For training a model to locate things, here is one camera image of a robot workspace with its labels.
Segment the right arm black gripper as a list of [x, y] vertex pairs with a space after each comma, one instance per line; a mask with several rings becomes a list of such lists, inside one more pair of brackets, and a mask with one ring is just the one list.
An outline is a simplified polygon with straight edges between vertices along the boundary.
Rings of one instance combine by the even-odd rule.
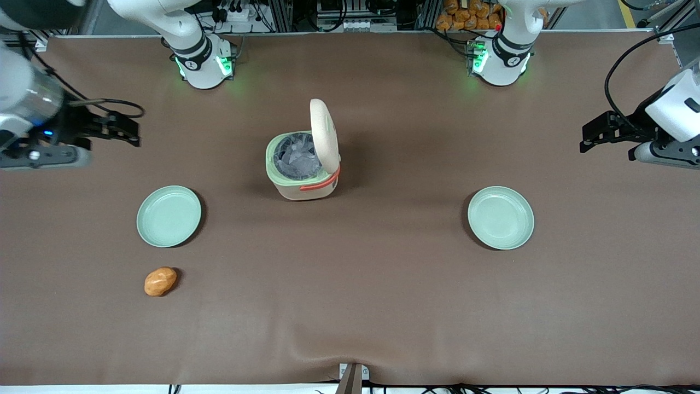
[[40, 140], [50, 145], [91, 150], [90, 138], [126, 142], [137, 148], [142, 145], [138, 123], [119, 112], [95, 115], [86, 107], [64, 104], [54, 117], [40, 126]]

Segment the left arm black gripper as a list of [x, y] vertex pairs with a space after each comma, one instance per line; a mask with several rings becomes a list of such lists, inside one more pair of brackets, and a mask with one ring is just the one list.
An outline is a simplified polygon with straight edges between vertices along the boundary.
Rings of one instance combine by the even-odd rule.
[[637, 105], [633, 114], [628, 117], [633, 125], [633, 131], [628, 127], [623, 116], [614, 111], [604, 112], [583, 125], [579, 152], [585, 154], [600, 144], [617, 144], [628, 141], [655, 142], [664, 149], [674, 138], [646, 112], [646, 109], [661, 97], [662, 93], [663, 88], [660, 88]]

